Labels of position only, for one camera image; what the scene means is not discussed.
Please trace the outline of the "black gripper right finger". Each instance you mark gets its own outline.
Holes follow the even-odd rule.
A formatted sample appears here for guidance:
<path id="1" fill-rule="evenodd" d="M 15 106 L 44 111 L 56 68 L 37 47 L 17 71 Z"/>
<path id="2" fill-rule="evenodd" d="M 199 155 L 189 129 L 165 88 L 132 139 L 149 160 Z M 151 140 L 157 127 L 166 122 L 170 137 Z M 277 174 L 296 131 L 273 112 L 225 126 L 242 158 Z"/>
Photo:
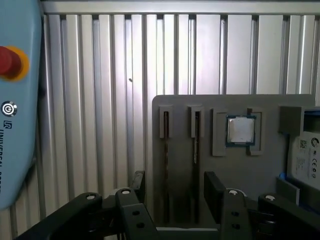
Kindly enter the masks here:
<path id="1" fill-rule="evenodd" d="M 203 195 L 220 225 L 221 240 L 318 240 L 320 216 L 288 199 L 265 193 L 254 201 L 227 189 L 213 171 L 206 171 Z"/>

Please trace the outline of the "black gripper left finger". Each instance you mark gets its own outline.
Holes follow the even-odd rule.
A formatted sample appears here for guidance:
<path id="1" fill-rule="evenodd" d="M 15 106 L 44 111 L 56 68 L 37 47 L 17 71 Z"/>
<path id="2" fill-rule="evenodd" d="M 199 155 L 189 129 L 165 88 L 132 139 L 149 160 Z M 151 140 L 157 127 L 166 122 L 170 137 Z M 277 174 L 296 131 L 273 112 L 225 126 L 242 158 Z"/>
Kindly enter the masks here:
<path id="1" fill-rule="evenodd" d="M 136 171 L 129 187 L 103 198 L 85 192 L 17 237 L 19 240 L 158 240 L 144 204 L 145 172 Z"/>

